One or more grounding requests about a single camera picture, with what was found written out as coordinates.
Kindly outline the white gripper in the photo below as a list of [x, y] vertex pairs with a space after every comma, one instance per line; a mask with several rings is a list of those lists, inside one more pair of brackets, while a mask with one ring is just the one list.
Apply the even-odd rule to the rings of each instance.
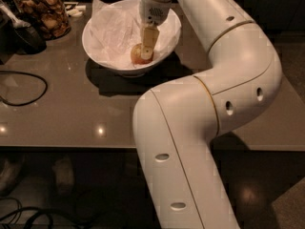
[[140, 0], [139, 14], [144, 24], [155, 24], [155, 26], [145, 25], [141, 28], [141, 58], [149, 60], [153, 56], [153, 51], [159, 36], [157, 26], [165, 22], [171, 7], [172, 0]]

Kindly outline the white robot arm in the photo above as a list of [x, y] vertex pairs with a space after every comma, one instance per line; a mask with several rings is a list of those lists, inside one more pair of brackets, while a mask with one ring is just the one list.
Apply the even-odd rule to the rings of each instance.
[[[171, 0], [140, 0], [144, 21], [163, 21]], [[177, 0], [211, 68], [145, 92], [133, 112], [140, 164], [162, 229], [239, 229], [211, 141], [274, 101], [277, 52], [234, 0]]]

